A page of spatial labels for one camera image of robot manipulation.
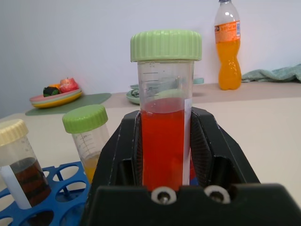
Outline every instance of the green lid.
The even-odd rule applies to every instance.
[[[131,39],[131,62],[148,60],[201,60],[202,38],[193,31],[141,32]]]
[[[88,105],[74,109],[63,116],[67,133],[83,133],[96,129],[108,121],[107,112],[102,105]]]

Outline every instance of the tube label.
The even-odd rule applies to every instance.
[[[184,152],[183,152],[183,185],[189,185],[190,175],[190,117],[192,99],[185,99],[184,103]]]
[[[240,40],[240,21],[215,26],[215,43]]]
[[[32,206],[30,205],[11,167],[10,166],[0,167],[0,174],[2,175],[2,178],[6,183],[10,194],[14,197],[18,207],[23,210],[31,208]]]

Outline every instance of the yellow cap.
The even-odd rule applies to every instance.
[[[0,146],[10,144],[27,133],[27,126],[22,119],[2,122],[0,123]]]

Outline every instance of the teal towel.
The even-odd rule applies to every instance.
[[[301,64],[295,67],[284,67],[273,71],[255,70],[242,76],[242,82],[250,81],[301,81]]]

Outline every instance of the green mat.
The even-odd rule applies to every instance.
[[[26,112],[25,115],[27,116],[35,116],[35,115],[45,115],[45,114],[63,114],[67,113],[75,108],[86,106],[86,105],[95,105],[101,104],[107,99],[112,96],[111,93],[99,93],[99,94],[92,94],[92,95],[82,95],[77,100],[62,105],[58,107],[51,107],[51,108],[34,108],[30,111]]]

